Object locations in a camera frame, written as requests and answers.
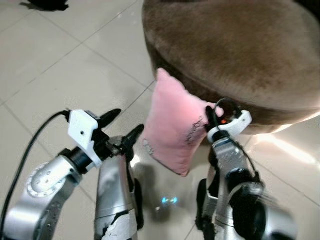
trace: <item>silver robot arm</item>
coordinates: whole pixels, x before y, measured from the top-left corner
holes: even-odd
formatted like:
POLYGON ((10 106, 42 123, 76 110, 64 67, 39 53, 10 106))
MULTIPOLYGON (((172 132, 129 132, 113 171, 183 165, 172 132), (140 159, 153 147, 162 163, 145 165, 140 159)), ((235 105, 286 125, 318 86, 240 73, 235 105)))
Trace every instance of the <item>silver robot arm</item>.
POLYGON ((227 123, 214 112, 206 108, 210 168, 197 194, 196 225, 204 239, 295 240, 292 216, 266 193, 258 172, 249 167, 247 154, 232 140, 250 124, 250 113, 237 108, 227 123))
POLYGON ((97 117, 90 111, 70 111, 68 134, 77 147, 64 149, 28 177, 20 200, 5 217, 6 239, 52 239, 61 209, 82 180, 82 174, 92 167, 99 168, 107 158, 125 154, 124 146, 109 142, 109 136, 102 131, 120 112, 114 109, 97 117))
POLYGON ((52 239, 62 206, 81 180, 75 165, 63 155, 38 166, 5 218, 5 236, 11 240, 52 239))

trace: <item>brown ottoman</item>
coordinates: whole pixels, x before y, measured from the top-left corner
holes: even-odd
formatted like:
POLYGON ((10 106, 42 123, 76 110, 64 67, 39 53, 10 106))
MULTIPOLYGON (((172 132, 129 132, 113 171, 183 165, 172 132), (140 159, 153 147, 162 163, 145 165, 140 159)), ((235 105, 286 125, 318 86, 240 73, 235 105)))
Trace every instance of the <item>brown ottoman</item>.
POLYGON ((145 0, 142 22, 154 70, 208 102, 239 102, 252 115, 245 134, 320 112, 320 26, 294 1, 145 0))

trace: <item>pink cushion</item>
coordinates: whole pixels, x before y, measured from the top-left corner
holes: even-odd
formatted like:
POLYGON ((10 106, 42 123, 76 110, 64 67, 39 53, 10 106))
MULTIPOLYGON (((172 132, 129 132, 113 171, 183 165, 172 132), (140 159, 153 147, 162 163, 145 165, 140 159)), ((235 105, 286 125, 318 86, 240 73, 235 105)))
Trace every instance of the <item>pink cushion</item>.
MULTIPOLYGON (((213 103, 188 93, 181 82, 159 68, 142 134, 143 145, 150 156, 186 176, 191 159, 206 136, 207 105, 214 107, 213 103)), ((223 110, 218 108, 217 115, 222 114, 223 110)))

